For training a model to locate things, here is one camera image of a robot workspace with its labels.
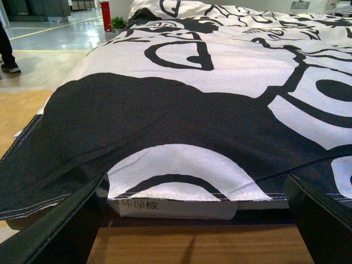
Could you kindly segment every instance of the label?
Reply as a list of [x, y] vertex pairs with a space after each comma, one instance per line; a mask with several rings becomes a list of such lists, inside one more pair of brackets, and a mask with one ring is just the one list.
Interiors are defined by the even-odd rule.
[[231, 220], [237, 202], [186, 202], [158, 199], [122, 199], [108, 201], [122, 217], [222, 219]]
[[292, 2], [291, 9], [308, 9], [310, 2]]

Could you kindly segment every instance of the person's leg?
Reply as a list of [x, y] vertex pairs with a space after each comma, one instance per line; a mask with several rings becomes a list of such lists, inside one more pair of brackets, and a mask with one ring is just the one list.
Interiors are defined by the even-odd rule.
[[0, 21], [0, 54], [4, 64], [1, 65], [1, 69], [7, 73], [19, 73], [21, 70], [18, 68], [15, 57], [12, 55], [12, 47], [10, 40], [5, 32]]

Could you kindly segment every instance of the green plant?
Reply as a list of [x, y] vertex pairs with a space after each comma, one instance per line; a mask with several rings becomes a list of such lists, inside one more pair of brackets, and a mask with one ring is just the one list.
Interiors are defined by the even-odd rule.
[[127, 27], [127, 22], [121, 16], [113, 18], [110, 24], [113, 29], [124, 29]]

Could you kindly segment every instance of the black shoe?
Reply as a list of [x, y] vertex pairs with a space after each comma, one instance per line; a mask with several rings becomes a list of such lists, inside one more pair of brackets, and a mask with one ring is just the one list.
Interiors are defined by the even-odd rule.
[[1, 69], [4, 73], [20, 73], [21, 72], [21, 69], [18, 67], [18, 65], [16, 63], [14, 63], [12, 65], [2, 64]]

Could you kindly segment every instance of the bedding with graphic print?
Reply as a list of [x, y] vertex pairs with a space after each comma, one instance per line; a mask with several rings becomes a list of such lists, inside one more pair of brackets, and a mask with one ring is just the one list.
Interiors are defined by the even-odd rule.
[[0, 162], [0, 218], [98, 172], [110, 200], [282, 201], [294, 173], [352, 201], [352, 18], [135, 0]]

